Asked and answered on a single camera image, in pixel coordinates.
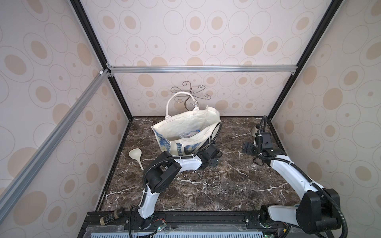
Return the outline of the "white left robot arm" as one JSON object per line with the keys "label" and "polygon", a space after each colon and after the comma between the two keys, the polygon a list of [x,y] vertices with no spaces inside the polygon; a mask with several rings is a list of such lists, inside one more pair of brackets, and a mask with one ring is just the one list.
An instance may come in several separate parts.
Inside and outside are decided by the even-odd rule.
{"label": "white left robot arm", "polygon": [[215,167],[221,157],[222,152],[213,144],[201,152],[186,156],[174,156],[168,151],[159,154],[143,171],[144,192],[138,209],[140,218],[147,219],[154,214],[160,193],[170,186],[177,174]]}

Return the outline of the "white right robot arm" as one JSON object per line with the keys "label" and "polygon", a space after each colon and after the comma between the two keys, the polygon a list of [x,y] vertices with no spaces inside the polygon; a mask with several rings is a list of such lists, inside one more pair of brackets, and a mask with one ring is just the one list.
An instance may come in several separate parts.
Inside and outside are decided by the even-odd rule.
{"label": "white right robot arm", "polygon": [[348,236],[348,224],[340,207],[340,196],[310,178],[279,148],[274,148],[269,132],[254,133],[254,142],[244,142],[242,152],[261,159],[277,171],[301,199],[299,206],[263,205],[259,220],[263,227],[282,222],[319,238],[332,237],[333,230]]}

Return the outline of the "starry night canvas bag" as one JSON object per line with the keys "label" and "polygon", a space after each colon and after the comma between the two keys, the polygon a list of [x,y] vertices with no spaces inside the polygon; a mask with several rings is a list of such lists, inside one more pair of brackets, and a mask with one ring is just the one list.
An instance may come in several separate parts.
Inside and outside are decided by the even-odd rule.
{"label": "starry night canvas bag", "polygon": [[[209,146],[217,137],[220,129],[220,113],[213,107],[204,110],[198,107],[197,100],[192,97],[194,109],[174,116],[169,115],[169,103],[173,98],[186,92],[174,94],[166,105],[165,119],[151,127],[162,152],[168,151],[174,156],[195,154]],[[186,133],[200,130],[190,138]]]}

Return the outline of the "silver metal hook stand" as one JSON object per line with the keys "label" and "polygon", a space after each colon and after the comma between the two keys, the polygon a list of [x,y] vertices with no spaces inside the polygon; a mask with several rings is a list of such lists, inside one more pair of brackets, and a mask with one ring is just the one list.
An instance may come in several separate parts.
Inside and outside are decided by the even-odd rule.
{"label": "silver metal hook stand", "polygon": [[188,105],[193,105],[191,103],[191,98],[194,97],[195,99],[202,99],[202,100],[210,100],[211,95],[205,93],[206,86],[205,85],[198,85],[195,90],[193,89],[191,82],[186,80],[182,83],[182,86],[185,87],[185,89],[173,86],[170,91],[172,94],[176,94],[178,92],[186,92],[188,94],[182,94],[175,97],[175,102],[178,104],[183,104],[185,109],[189,111]]}

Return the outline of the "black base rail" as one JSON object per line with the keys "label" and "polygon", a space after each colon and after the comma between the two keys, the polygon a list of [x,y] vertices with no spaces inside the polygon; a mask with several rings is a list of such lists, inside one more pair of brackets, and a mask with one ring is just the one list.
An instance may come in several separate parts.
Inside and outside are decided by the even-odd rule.
{"label": "black base rail", "polygon": [[291,227],[261,222],[258,211],[159,211],[146,221],[136,211],[90,212],[80,238],[285,238]]}

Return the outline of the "horizontal aluminium rail back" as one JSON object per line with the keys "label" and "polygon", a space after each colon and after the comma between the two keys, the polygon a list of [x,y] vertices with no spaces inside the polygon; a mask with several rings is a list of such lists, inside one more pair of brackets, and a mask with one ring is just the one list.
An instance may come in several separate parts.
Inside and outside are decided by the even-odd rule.
{"label": "horizontal aluminium rail back", "polygon": [[112,73],[295,72],[296,65],[111,66]]}

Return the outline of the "black corner frame post left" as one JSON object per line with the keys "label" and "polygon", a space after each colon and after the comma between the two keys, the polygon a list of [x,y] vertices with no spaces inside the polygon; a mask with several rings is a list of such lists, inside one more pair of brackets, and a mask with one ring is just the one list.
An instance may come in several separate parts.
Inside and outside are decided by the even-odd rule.
{"label": "black corner frame post left", "polygon": [[[96,57],[98,59],[98,61],[100,62],[101,66],[103,69],[111,69],[108,65],[108,60],[104,54],[104,51],[101,47],[101,44],[98,40],[98,37],[96,36],[95,34],[95,31],[91,25],[91,22],[85,12],[85,9],[84,9],[84,6],[83,4],[81,3],[81,1],[79,0],[70,0],[69,1],[71,6],[73,7],[74,9],[74,12],[76,14],[76,16],[78,17],[79,19],[79,22],[96,54]],[[108,77],[109,79],[109,82],[117,96],[117,99],[118,101],[120,102],[121,106],[122,106],[122,109],[124,110],[127,118],[129,121],[131,121],[134,117],[132,116],[132,113],[126,103],[126,100],[122,94],[122,91],[120,89],[120,86],[119,84],[117,83],[117,80],[116,78],[111,75]]]}

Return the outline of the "black corner frame post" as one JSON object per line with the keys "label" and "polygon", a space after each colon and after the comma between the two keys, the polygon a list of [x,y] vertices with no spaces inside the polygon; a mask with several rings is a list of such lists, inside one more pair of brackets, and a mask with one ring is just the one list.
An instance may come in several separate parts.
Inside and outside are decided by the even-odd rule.
{"label": "black corner frame post", "polygon": [[[111,69],[108,65],[108,60],[104,54],[104,51],[101,47],[101,44],[98,40],[98,37],[96,36],[95,34],[95,31],[91,25],[91,22],[85,12],[85,9],[84,9],[84,6],[83,4],[81,3],[81,1],[79,0],[70,0],[69,1],[71,6],[73,7],[74,9],[74,12],[76,14],[76,16],[78,17],[79,19],[79,22],[96,54],[96,57],[98,59],[98,61],[100,62],[101,66],[103,69]],[[118,101],[120,102],[121,106],[122,106],[122,109],[124,110],[127,118],[129,121],[131,121],[134,117],[132,116],[132,113],[126,103],[126,100],[122,94],[122,91],[120,89],[120,86],[119,84],[117,83],[117,80],[116,78],[111,75],[108,77],[109,79],[109,82],[117,96],[117,99]]]}
{"label": "black corner frame post", "polygon": [[279,97],[277,98],[274,106],[272,107],[268,118],[271,121],[274,119],[276,113],[280,109],[282,103],[284,102],[286,96],[288,95],[289,91],[291,90],[292,86],[294,85],[296,79],[298,78],[299,74],[302,72],[304,66],[306,65],[307,61],[309,60],[310,56],[312,55],[313,51],[315,50],[316,46],[318,45],[319,41],[323,37],[324,33],[327,31],[328,26],[334,19],[336,13],[338,12],[341,5],[344,3],[343,0],[334,0],[331,1],[325,14],[322,16],[322,19],[317,25],[316,30],[314,31],[310,41],[308,42],[304,52],[302,53],[299,61],[297,62],[297,69],[296,71],[291,74],[291,76],[288,78],[284,88],[282,89]]}

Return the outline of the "black corner frame post right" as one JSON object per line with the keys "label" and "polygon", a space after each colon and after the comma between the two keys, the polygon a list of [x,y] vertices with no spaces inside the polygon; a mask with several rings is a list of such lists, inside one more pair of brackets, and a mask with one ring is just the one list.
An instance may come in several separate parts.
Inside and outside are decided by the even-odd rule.
{"label": "black corner frame post right", "polygon": [[324,33],[327,31],[328,26],[334,19],[336,13],[338,12],[341,5],[344,3],[343,0],[334,0],[331,1],[325,14],[322,16],[322,19],[317,25],[316,30],[314,31],[310,41],[308,42],[304,52],[302,53],[299,61],[297,62],[297,69],[296,71],[291,74],[291,76],[288,78],[284,88],[282,89],[279,97],[277,98],[274,106],[272,107],[268,118],[271,121],[274,119],[276,113],[280,109],[282,103],[284,102],[286,96],[288,95],[289,91],[291,90],[292,86],[294,85],[296,79],[298,78],[299,74],[302,72],[304,66],[306,65],[307,61],[309,60],[310,56],[312,55],[313,51],[315,50],[316,46],[318,45],[319,41],[323,37]]}

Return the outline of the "diagonal aluminium rail left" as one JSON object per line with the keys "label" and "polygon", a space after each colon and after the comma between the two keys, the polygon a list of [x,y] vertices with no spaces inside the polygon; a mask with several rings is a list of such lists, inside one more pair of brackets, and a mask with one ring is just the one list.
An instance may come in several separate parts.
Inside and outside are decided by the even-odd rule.
{"label": "diagonal aluminium rail left", "polygon": [[97,77],[95,77],[44,143],[36,150],[29,162],[5,190],[5,193],[1,196],[1,222],[3,222],[9,215],[62,138],[72,127],[83,109],[87,106],[90,99],[92,99],[104,80],[108,78],[110,72],[109,69],[105,68],[97,75]]}

